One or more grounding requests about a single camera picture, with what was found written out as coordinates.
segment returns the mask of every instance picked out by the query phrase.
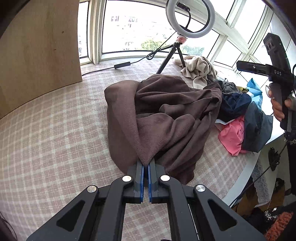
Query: pink garment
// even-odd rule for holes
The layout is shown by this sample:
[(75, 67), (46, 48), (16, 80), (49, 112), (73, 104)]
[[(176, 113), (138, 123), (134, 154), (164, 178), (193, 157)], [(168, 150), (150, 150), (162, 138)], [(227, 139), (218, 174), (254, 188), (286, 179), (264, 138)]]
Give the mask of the pink garment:
[(227, 124), (218, 135), (218, 138), (232, 156), (246, 153), (245, 150), (241, 150), (242, 141), (244, 140), (244, 116), (242, 115)]

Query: tree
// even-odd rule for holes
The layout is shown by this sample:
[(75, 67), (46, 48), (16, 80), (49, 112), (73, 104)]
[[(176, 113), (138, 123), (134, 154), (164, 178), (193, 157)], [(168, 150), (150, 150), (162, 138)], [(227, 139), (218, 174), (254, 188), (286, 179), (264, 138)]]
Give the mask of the tree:
[(182, 46), (182, 53), (201, 56), (204, 49), (204, 47), (190, 47), (188, 45), (184, 45)]
[(143, 50), (156, 50), (161, 44), (161, 41), (154, 41), (153, 39), (149, 39), (144, 43), (141, 43), (141, 47)]

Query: brown fleece fabric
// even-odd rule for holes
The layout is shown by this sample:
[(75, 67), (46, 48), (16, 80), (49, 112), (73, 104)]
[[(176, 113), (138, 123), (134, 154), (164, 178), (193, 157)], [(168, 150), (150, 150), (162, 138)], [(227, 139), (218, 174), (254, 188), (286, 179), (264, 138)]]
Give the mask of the brown fleece fabric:
[(137, 158), (155, 156), (168, 175), (187, 184), (194, 177), (222, 100), (218, 83), (193, 89), (179, 76), (154, 74), (105, 89), (112, 160), (126, 173)]

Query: checkered fabric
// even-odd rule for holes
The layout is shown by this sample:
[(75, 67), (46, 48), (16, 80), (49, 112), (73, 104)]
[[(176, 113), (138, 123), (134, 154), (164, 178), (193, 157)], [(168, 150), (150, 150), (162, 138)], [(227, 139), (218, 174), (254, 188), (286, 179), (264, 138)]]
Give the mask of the checkered fabric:
[[(120, 80), (141, 81), (162, 60), (86, 75), (83, 82), (42, 95), (0, 120), (0, 211), (20, 241), (61, 210), (88, 185), (109, 185), (123, 175), (110, 158), (104, 89)], [(82, 72), (112, 66), (105, 62)], [(163, 74), (179, 75), (169, 62)], [(192, 80), (183, 79), (192, 87)], [(253, 153), (232, 157), (214, 127), (196, 164), (195, 178), (223, 198)], [(128, 204), (122, 240), (170, 239), (165, 204)]]

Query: orange crochet garment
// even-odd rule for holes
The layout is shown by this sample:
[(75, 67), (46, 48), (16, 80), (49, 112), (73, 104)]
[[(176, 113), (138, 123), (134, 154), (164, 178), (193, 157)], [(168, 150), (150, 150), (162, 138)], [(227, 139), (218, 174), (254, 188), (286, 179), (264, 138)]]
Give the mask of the orange crochet garment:
[(271, 228), (265, 234), (265, 238), (268, 241), (276, 241), (277, 238), (281, 235), (289, 221), (291, 220), (293, 213), (283, 212), (279, 215), (275, 221), (275, 223), (271, 226)]

